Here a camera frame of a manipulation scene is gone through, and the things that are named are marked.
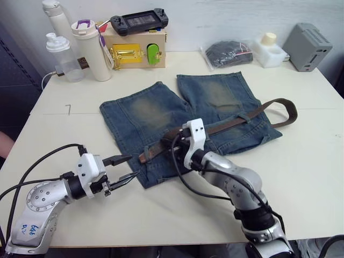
table surface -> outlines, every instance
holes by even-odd
[[[265,102],[292,100],[299,117],[279,128],[283,136],[247,152],[228,156],[234,163],[260,174],[263,191],[283,216],[288,239],[328,237],[344,232],[343,99],[319,70],[295,71],[291,63],[263,69],[256,62],[209,71],[198,52],[167,53],[167,68],[113,71],[106,82],[94,81],[90,71],[78,83],[53,76],[0,170],[0,191],[18,183],[38,158],[69,143],[81,143],[103,158],[120,154],[99,112],[99,105],[164,82],[177,93],[176,75],[205,75],[241,71],[254,95]],[[266,111],[272,123],[283,120],[278,104]],[[27,180],[56,177],[73,170],[76,149],[49,157]],[[130,172],[124,163],[107,167],[111,181]],[[224,195],[197,173],[185,179],[200,191]],[[25,205],[30,186],[22,187],[15,219]],[[5,228],[13,194],[1,204]],[[135,179],[111,196],[99,193],[67,205],[61,212],[51,246],[139,246],[246,241],[234,208],[226,201],[196,196],[173,178],[145,190]]]

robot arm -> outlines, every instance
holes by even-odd
[[[112,190],[127,184],[135,173],[110,184],[105,166],[115,166],[130,158],[131,155],[118,155],[102,160],[99,155],[84,153],[77,164],[77,175],[68,172],[61,176],[61,180],[42,182],[33,187],[27,195],[24,212],[12,229],[4,257],[43,257],[62,209],[84,196],[93,198],[101,190],[108,196]]]
[[[210,184],[230,197],[235,207],[234,216],[241,220],[242,231],[249,240],[246,246],[249,257],[293,257],[281,223],[273,216],[261,190],[260,176],[251,169],[238,167],[217,153],[204,151],[205,132],[201,119],[189,121],[182,128],[177,147],[181,162],[188,169],[200,171],[199,174]],[[248,188],[257,193],[260,200]]]

denim shorts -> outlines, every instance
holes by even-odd
[[[272,128],[264,112],[253,119],[246,114],[261,105],[241,73],[206,76],[177,75],[179,98],[162,82],[100,106],[104,120],[123,154],[144,188],[171,177],[176,171],[170,159],[158,155],[145,164],[138,156],[159,142],[168,130],[189,120],[202,118],[211,128],[237,117],[247,122],[215,135],[207,135],[205,150],[221,155],[240,153],[282,136]]]

pen mark on table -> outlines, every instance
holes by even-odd
[[[70,108],[71,108],[71,105],[68,104],[68,105],[64,105],[64,106],[69,106],[69,109],[68,109],[68,115],[70,115]]]

white tumbler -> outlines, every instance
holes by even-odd
[[[42,5],[45,14],[49,17],[56,35],[64,36],[68,39],[75,56],[77,58],[81,58],[82,55],[80,54],[80,50],[70,29],[70,23],[63,12],[60,2],[56,0],[44,0],[42,1]]]
[[[101,82],[110,79],[111,68],[106,64],[95,22],[93,20],[79,20],[71,25],[71,30],[95,79]]]

